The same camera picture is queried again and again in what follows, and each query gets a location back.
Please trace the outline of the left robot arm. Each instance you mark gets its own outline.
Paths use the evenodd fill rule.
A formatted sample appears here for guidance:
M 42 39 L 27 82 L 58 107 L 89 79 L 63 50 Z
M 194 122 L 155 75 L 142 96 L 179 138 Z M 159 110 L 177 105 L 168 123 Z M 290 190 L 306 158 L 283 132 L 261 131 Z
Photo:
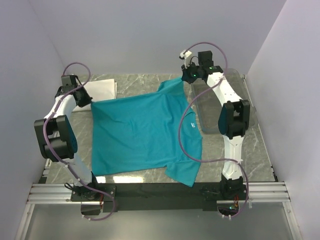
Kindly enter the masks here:
M 65 168 L 72 177 L 74 192 L 82 191 L 88 201 L 94 201 L 100 195 L 100 188 L 78 155 L 77 139 L 69 121 L 74 108 L 89 105 L 92 98 L 84 87 L 71 94 L 67 94 L 67 89 L 63 86 L 58 89 L 52 109 L 34 122 L 34 130 L 41 155 Z

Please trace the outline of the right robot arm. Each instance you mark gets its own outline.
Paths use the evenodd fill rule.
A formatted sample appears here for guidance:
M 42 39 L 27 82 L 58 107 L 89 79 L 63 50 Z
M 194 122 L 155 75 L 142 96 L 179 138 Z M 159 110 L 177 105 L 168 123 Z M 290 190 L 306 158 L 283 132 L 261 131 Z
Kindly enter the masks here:
M 219 100 L 221 111 L 218 130 L 223 136 L 225 160 L 218 192 L 222 198 L 230 200 L 246 190 L 241 161 L 243 140 L 250 123 L 251 104 L 234 91 L 225 77 L 225 71 L 214 65 L 210 50 L 198 53 L 198 64 L 193 62 L 193 57 L 189 50 L 179 55 L 184 61 L 181 66 L 182 80 L 192 84 L 202 79 Z

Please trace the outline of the teal t shirt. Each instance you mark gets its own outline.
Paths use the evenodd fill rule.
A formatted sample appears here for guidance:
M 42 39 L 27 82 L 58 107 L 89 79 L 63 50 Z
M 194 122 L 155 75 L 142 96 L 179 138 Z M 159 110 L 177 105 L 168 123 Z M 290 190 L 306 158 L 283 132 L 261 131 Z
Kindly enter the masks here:
M 172 180 L 193 186 L 202 135 L 181 78 L 152 93 L 94 102 L 91 112 L 94 175 L 164 168 Z

